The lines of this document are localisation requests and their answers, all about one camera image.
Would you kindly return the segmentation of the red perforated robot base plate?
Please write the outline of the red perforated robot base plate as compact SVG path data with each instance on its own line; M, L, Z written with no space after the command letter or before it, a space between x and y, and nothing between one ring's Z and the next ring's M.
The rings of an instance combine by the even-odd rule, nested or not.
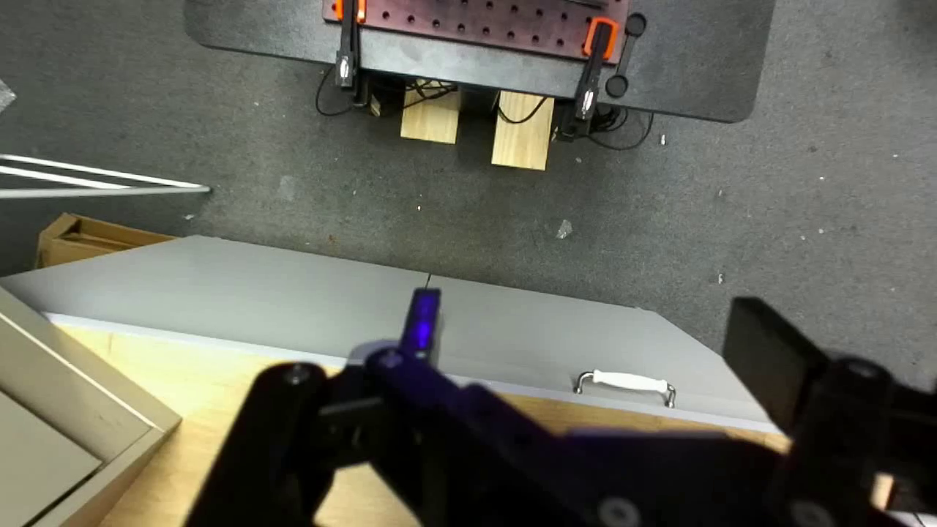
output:
M608 26L608 65L620 55L626 18L629 0L356 0L362 30L549 58L585 58L593 33Z

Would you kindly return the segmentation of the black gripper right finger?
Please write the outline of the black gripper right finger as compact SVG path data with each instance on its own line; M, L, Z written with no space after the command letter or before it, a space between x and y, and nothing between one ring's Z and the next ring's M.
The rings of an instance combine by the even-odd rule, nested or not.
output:
M937 389L820 349L756 295L733 301L722 359L790 438L766 491L784 527L898 527L872 507L879 475L902 512L937 510Z

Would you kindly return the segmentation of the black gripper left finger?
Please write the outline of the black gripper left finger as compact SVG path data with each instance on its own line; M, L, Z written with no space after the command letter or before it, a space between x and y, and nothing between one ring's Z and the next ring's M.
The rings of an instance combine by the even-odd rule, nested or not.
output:
M432 365L443 294L340 376L264 370L183 527L311 527L334 477L368 466L421 527L773 527L778 456L727 434L552 434Z

